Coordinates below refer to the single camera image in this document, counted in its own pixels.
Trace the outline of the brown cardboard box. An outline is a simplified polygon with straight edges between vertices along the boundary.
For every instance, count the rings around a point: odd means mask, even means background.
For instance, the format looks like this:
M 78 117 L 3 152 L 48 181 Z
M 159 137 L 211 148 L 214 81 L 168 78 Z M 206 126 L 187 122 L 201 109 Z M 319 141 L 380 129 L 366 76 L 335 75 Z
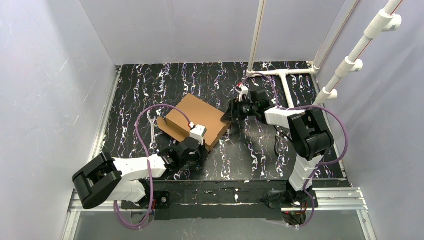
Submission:
M 231 123 L 221 121 L 224 116 L 222 111 L 192 94 L 187 94 L 176 108 L 186 114 L 195 125 L 202 125 L 206 128 L 204 141 L 209 152 L 231 126 Z M 157 125 L 161 131 L 177 142 L 181 142 L 189 136 L 190 129 L 187 119 L 175 109 L 172 109 L 165 117 L 158 117 Z

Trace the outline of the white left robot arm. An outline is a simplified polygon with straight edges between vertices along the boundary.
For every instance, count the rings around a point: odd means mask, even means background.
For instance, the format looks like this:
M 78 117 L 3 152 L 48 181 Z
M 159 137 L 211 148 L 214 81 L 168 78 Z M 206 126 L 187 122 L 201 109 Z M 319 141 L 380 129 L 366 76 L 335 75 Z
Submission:
M 207 154 L 206 147 L 196 141 L 181 142 L 149 157 L 116 158 L 104 152 L 78 170 L 71 180 L 85 210 L 106 201 L 139 205 L 155 199 L 151 180 L 196 168 Z

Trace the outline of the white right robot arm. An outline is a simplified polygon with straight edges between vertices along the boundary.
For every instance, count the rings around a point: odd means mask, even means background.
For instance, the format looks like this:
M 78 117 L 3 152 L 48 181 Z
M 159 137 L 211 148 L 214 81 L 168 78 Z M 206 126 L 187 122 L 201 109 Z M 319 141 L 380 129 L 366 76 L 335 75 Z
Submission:
M 252 91 L 250 96 L 241 94 L 228 102 L 222 122 L 233 123 L 254 116 L 265 125 L 289 129 L 291 142 L 296 151 L 296 162 L 288 180 L 294 192 L 312 186 L 314 170 L 334 144 L 334 138 L 317 108 L 284 109 L 272 104 L 263 91 Z

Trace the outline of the black handled pliers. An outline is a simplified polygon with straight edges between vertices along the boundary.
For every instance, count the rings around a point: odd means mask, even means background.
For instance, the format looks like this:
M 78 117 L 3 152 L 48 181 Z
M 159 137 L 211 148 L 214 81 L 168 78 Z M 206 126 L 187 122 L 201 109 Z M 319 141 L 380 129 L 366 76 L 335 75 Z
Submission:
M 278 131 L 275 135 L 274 154 L 279 157 L 283 150 L 288 148 L 288 144 L 293 143 L 293 138 L 286 131 Z

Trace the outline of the white PVC pipe frame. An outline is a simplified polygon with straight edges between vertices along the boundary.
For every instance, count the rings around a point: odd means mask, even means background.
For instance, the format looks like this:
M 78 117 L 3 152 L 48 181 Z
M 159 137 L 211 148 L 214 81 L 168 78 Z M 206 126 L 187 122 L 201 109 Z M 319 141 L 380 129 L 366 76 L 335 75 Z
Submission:
M 339 17 L 339 21 L 334 21 L 332 27 L 328 31 L 324 41 L 322 42 L 318 52 L 313 61 L 309 61 L 309 67 L 306 69 L 277 69 L 277 70 L 267 70 L 267 71 L 259 71 L 255 72 L 253 70 L 254 60 L 257 52 L 257 47 L 260 38 L 261 27 L 263 23 L 263 18 L 265 16 L 265 7 L 266 1 L 260 0 L 257 10 L 257 16 L 255 21 L 255 28 L 253 32 L 251 50 L 248 60 L 248 67 L 246 71 L 246 75 L 248 77 L 257 77 L 264 75 L 268 76 L 277 76 L 281 79 L 281 83 L 285 93 L 285 99 L 287 101 L 288 107 L 293 108 L 294 103 L 291 96 L 290 88 L 287 82 L 288 75 L 301 75 L 301 74 L 309 74 L 311 76 L 316 75 L 319 71 L 326 58 L 330 54 L 332 47 L 335 45 L 338 37 L 343 31 L 344 26 L 348 23 L 348 20 L 355 8 L 357 7 L 359 1 L 358 0 L 346 0 L 343 4 L 342 10 L 337 15 Z

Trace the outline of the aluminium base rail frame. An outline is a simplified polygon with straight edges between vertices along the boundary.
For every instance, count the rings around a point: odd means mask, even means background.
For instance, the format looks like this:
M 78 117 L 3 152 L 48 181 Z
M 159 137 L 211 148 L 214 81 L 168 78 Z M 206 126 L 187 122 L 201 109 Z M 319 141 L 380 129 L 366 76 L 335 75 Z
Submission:
M 304 219 L 312 211 L 367 210 L 359 187 L 347 179 L 315 179 L 312 198 L 289 203 L 284 180 L 158 180 L 154 183 L 156 221 L 179 219 Z

